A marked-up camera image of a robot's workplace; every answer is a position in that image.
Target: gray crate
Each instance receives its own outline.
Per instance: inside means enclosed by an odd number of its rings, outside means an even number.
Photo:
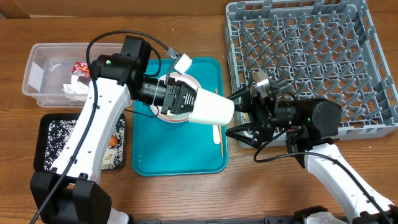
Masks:
[[[338,139],[378,138],[397,128],[397,90],[365,0],[232,2],[225,32],[233,92],[264,70],[285,79],[299,99],[339,103]],[[247,121],[236,113],[234,122]]]

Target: wooden stick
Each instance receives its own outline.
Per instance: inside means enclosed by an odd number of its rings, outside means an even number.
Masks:
[[[220,133],[221,156],[224,157],[223,133],[222,133],[222,130],[221,130],[221,126],[218,126],[218,132]]]

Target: teal tray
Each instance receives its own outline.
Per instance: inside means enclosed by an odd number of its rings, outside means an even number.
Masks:
[[[166,74],[171,59],[162,59],[159,76]],[[147,73],[155,73],[158,60],[150,60]],[[195,58],[187,74],[195,77],[202,88],[223,94],[221,66],[213,58]],[[153,114],[148,106],[134,102],[134,110]],[[213,142],[213,127],[205,124],[168,123],[159,118],[134,115],[132,131],[132,166],[143,176],[213,174],[228,163],[228,147],[222,127],[224,157],[221,145]]]

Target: red snack wrapper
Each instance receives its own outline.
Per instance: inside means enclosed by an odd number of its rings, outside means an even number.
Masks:
[[[76,62],[73,66],[72,74],[78,75],[79,77],[90,78],[90,72],[88,71],[87,63]]]

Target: speckled mat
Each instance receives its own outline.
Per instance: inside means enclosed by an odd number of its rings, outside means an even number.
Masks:
[[[78,116],[79,114],[76,114],[74,118],[73,116],[68,116],[68,119],[55,119],[46,127],[48,129],[47,140],[41,140],[47,141],[44,155],[44,170],[49,170],[52,162],[55,161],[62,152],[63,147],[69,140],[73,128],[75,128]],[[108,145],[102,163],[103,170],[115,170],[123,166],[125,126],[126,119],[122,114],[113,130],[113,136],[115,136],[118,143],[114,147]]]

